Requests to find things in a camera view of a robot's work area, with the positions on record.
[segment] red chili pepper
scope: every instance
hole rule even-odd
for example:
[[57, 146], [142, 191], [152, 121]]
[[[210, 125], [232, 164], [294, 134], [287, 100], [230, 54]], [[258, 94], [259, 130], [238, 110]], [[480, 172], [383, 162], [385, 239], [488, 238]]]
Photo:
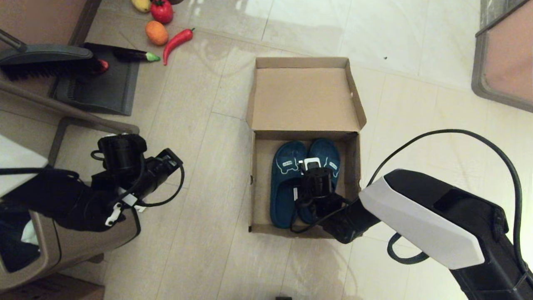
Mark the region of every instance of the red chili pepper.
[[193, 29], [185, 29], [184, 31], [176, 34], [165, 46], [165, 50], [163, 50], [163, 65], [166, 66], [166, 63], [168, 61], [168, 56], [170, 55], [170, 52], [174, 50], [179, 45], [188, 42], [192, 40], [192, 31]]

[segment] box lid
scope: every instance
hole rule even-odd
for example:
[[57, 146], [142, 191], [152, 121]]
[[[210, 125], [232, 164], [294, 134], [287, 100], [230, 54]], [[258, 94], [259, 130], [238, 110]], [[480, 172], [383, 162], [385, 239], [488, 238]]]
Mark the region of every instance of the box lid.
[[254, 131], [359, 132], [366, 117], [348, 58], [257, 58], [247, 122]]

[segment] black brush bristles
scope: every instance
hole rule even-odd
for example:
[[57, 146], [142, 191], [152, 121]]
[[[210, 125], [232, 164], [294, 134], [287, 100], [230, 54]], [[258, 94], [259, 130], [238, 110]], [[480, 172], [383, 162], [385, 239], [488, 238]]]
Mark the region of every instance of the black brush bristles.
[[0, 69], [9, 80], [28, 79], [30, 77], [70, 76], [73, 74], [98, 74], [104, 69], [102, 62], [92, 57], [89, 59], [36, 62], [33, 64], [2, 65]]

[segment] open cardboard box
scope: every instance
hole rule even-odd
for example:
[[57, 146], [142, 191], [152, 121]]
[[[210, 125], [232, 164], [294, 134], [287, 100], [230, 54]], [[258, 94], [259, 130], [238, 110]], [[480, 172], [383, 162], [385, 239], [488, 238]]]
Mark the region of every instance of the open cardboard box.
[[[287, 237], [331, 238], [319, 226], [302, 234], [270, 220], [272, 160], [291, 140], [307, 146], [330, 138], [341, 154], [336, 193], [354, 199], [360, 191], [358, 132], [366, 123], [347, 58], [257, 58], [246, 121], [252, 130], [249, 231]], [[295, 228], [306, 225], [297, 221]]]

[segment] tile floor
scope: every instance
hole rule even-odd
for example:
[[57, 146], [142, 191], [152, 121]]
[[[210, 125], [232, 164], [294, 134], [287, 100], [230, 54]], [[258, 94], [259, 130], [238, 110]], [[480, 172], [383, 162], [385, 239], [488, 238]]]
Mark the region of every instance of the tile floor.
[[[104, 117], [137, 124], [150, 155], [174, 150], [185, 162], [185, 188], [171, 204], [141, 215], [142, 233], [133, 242], [106, 253], [101, 264], [81, 263], [65, 274], [105, 284], [109, 300], [465, 299], [435, 261], [405, 266], [389, 259], [393, 231], [384, 224], [349, 245], [247, 232], [251, 145], [243, 118], [254, 58], [261, 56], [351, 59], [368, 118], [361, 132], [362, 185], [417, 134], [463, 128], [486, 136], [520, 173], [522, 236], [533, 233], [533, 115], [469, 88], [479, 1], [186, 0], [174, 10], [169, 32], [196, 27], [194, 40], [174, 50], [167, 67], [142, 65], [131, 117]], [[129, 0], [104, 0], [87, 40], [161, 54], [143, 33], [147, 19]], [[79, 161], [102, 134], [69, 128], [57, 167], [89, 179], [101, 166]], [[383, 172], [399, 167], [486, 197], [513, 216], [505, 167], [475, 140], [422, 140]], [[178, 182], [173, 175], [150, 201], [166, 198]], [[533, 261], [533, 243], [522, 244], [525, 259]], [[397, 248], [417, 253], [406, 240]]]

